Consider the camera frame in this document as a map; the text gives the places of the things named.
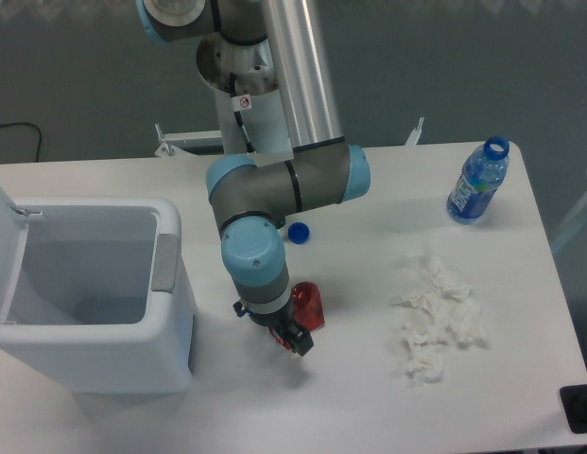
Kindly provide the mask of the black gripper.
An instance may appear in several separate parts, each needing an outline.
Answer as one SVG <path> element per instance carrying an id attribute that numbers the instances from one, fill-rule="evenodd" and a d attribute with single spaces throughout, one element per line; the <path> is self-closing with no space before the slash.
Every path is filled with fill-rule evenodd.
<path id="1" fill-rule="evenodd" d="M 248 317 L 254 323 L 272 330 L 272 337 L 278 344 L 299 356 L 305 356 L 314 346 L 310 332 L 298 324 L 294 317 L 294 301 L 276 299 L 267 303 L 256 303 L 241 298 L 233 304 L 239 318 Z M 288 341 L 282 336 L 288 334 Z"/>

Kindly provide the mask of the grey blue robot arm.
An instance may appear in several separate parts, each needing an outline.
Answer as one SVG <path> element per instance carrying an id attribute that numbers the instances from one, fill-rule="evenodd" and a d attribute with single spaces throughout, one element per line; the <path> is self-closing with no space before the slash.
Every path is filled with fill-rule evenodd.
<path id="1" fill-rule="evenodd" d="M 298 355 L 313 346 L 295 319 L 280 229 L 293 214 L 364 196 L 371 171 L 347 143 L 314 1 L 141 1 L 164 43 L 200 37 L 196 62 L 213 90 L 224 156 L 206 173 L 239 316 Z"/>

